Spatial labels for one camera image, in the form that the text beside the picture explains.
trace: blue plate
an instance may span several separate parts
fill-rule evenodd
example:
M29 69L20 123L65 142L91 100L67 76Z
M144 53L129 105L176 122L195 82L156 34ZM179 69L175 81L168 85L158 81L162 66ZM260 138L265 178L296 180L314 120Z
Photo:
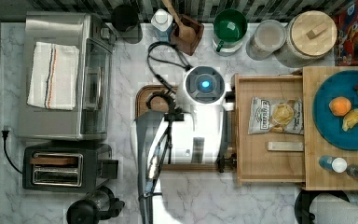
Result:
M344 71L328 78L316 92L313 102L313 119L319 133L329 143L346 150L358 150L358 124L347 132L342 130L344 117L336 117L329 108L330 101L343 96L358 108L358 95L353 89L358 84L358 71Z

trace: power cord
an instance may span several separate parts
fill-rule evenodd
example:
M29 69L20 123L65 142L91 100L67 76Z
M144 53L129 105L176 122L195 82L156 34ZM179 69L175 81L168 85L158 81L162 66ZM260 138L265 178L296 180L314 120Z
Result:
M13 162L11 161L10 157L7 155L7 147L6 147L6 140L7 140L7 137L8 137L8 133L9 133L9 130L3 130L2 131L2 137L4 139L4 152L5 152L5 156L8 160L8 162L10 163L10 165L17 171L19 172L21 175L22 175L22 172L19 170L19 168L17 168Z
M153 51L153 49L155 49L158 46L166 46L166 47L170 47L170 48L174 49L182 64L169 62L169 61L158 59L158 58L151 56L150 53ZM186 71L190 70L193 67L188 62L185 55L183 55L183 53L179 50L179 48L176 47L176 45L170 44L168 42L159 41L159 42L155 42L149 46L149 49L147 50L147 60L146 60L147 65L149 66L150 71L153 73L153 75L156 77L156 79L162 85L164 85L169 90L170 93L171 92L176 93L176 92L173 90L172 85L170 83L168 83L160 74L156 73L156 71L151 66L150 59L160 62L160 63L170 63L173 65L179 66L179 67L185 69Z

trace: silver appliance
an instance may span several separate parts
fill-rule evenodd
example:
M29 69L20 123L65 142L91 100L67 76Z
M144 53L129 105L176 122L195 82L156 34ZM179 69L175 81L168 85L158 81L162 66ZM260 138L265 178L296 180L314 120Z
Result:
M116 36L96 15L67 12L27 14L19 136L55 140L104 139L107 130L109 85ZM27 105L36 42L76 46L79 59L76 107L71 111Z
M22 172L24 189L90 192L117 179L118 161L97 141L50 141L25 149Z

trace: cereal box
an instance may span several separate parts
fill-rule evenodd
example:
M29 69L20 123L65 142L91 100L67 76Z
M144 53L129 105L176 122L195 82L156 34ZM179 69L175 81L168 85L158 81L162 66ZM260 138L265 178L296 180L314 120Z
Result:
M358 64L358 0L336 18L336 65Z

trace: banana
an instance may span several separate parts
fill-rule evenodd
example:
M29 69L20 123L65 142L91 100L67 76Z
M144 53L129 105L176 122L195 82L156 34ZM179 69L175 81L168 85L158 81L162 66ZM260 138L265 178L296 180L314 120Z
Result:
M342 123L342 129L346 132L353 128L358 123L358 109L351 110L345 117Z

